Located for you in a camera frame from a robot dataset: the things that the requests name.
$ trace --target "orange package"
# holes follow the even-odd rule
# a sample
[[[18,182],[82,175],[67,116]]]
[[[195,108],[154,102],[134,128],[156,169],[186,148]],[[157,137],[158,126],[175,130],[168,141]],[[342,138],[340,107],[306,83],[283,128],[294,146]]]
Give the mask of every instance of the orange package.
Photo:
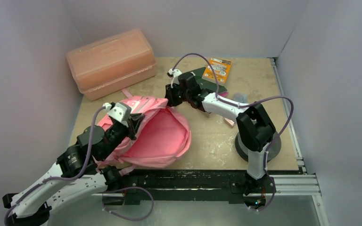
[[[224,86],[225,82],[227,81],[228,74],[230,73],[232,62],[228,60],[220,60],[213,57],[209,60],[209,62],[212,65],[214,71],[216,72],[219,85]],[[209,65],[206,67],[202,79],[216,83],[216,81],[214,80],[212,69],[210,69]]]

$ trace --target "pink backpack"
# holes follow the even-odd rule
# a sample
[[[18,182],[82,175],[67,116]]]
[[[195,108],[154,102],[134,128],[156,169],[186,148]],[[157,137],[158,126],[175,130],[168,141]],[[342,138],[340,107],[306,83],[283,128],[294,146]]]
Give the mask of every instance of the pink backpack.
[[[145,118],[135,137],[128,137],[99,166],[117,162],[130,162],[133,166],[125,168],[121,174],[131,172],[136,165],[164,168],[181,157],[191,143],[191,131],[187,119],[173,108],[167,107],[167,99],[134,96],[127,90],[123,93],[128,99],[121,102],[131,107],[131,113],[143,113]],[[107,130],[112,121],[105,116],[98,123]]]

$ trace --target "dark green notebook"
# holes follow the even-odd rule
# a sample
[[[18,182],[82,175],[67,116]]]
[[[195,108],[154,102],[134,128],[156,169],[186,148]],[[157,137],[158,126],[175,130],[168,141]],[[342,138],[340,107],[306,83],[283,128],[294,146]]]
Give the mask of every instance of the dark green notebook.
[[[209,89],[213,92],[216,91],[216,84],[211,81],[207,81],[202,79],[203,73],[205,72],[205,67],[201,67],[189,72],[193,72],[195,74],[196,82],[199,84],[201,89]],[[227,89],[224,86],[219,85],[219,93],[226,92]]]

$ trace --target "translucent plastic container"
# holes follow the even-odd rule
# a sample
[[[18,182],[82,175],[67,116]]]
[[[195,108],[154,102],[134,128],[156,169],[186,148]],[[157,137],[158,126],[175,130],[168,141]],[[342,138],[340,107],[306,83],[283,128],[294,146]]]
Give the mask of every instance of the translucent plastic container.
[[[153,50],[139,29],[66,54],[78,89],[95,100],[156,75]]]

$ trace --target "gray wall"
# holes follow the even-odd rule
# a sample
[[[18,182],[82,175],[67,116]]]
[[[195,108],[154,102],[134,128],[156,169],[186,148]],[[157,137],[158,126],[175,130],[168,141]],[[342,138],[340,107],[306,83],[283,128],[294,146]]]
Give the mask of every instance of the gray wall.
[[[0,0],[0,226],[1,197],[67,147],[81,96],[64,54],[80,45],[60,0]]]
[[[331,225],[362,225],[362,0],[312,0],[278,61]]]
[[[86,43],[140,27],[160,57],[277,57],[308,0],[64,0]]]

